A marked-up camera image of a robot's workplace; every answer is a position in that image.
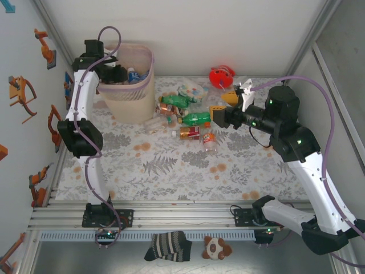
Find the striped sock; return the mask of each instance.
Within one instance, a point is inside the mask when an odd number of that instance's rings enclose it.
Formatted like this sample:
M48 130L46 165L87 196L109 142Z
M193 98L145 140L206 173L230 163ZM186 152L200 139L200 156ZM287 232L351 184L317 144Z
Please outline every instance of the striped sock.
M151 246L144 259L146 261L157 258L171 261L185 261L187 258L190 260L190 248L191 242L186 240L183 231L153 234Z

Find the plastic bottle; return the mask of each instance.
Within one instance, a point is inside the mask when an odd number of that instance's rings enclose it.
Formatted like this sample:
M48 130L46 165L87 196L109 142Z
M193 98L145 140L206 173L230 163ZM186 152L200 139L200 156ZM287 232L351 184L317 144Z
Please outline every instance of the plastic bottle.
M164 115L164 116L171 116L171 115L178 115L178 116L187 116L189 114L188 110L183 110L182 108L175 107L172 104L165 104L165 103L157 103L156 113Z
M167 95L159 97L160 103L172 104L180 108L188 108L190 105L190 99L188 97L178 95Z
M149 74L149 70L148 70L148 71L146 71L143 75L141 75L141 77L140 77L140 81L142 81L142 80L146 79L146 78L147 78L147 76L148 76L148 74Z
M197 126L198 124L204 124L206 122L211 122L209 112L201 113L190 113L183 118L177 119L179 124L187 124L188 126Z
M158 131L164 130L167 125L177 122L176 115L169 117L158 116L144 122L143 126L147 134L154 134Z
M179 130L173 130L172 136L180 140L199 140L199 127L181 127Z
M138 72L135 71L133 67L128 69L128 83L129 84L136 84L140 81L140 76Z
M216 136L210 127L210 123L205 123L204 126L205 128L201 130L201 135L205 151L208 153L215 153L218 147Z

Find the vent grille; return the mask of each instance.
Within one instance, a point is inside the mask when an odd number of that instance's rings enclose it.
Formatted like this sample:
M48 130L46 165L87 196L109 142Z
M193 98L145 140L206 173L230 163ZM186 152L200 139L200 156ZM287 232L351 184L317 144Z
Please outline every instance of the vent grille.
M154 233L165 232L170 231L122 231L118 241L151 241ZM203 241L205 236L223 238L225 241L255 241L253 230L188 230L184 233L189 241ZM95 234L95 231L43 231L40 241L94 241Z

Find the green bottle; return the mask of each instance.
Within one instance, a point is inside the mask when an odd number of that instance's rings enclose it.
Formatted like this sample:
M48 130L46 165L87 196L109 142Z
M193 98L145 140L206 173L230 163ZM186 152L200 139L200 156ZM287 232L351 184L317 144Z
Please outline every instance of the green bottle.
M177 119L179 124L187 124L188 126L197 126L198 124L204 124L207 122L211 122L209 112L201 112L201 113L190 113L183 118Z
M167 95L159 97L160 103L172 104L179 108L188 108L190 105L190 99L184 96Z

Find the brown and white plush toy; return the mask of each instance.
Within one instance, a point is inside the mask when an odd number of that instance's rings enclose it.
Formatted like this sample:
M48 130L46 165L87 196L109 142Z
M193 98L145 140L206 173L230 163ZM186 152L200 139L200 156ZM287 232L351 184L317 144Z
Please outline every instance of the brown and white plush toy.
M231 247L225 244L222 238L205 236L204 242L206 250L203 252L203 258L205 259L223 260L232 253Z

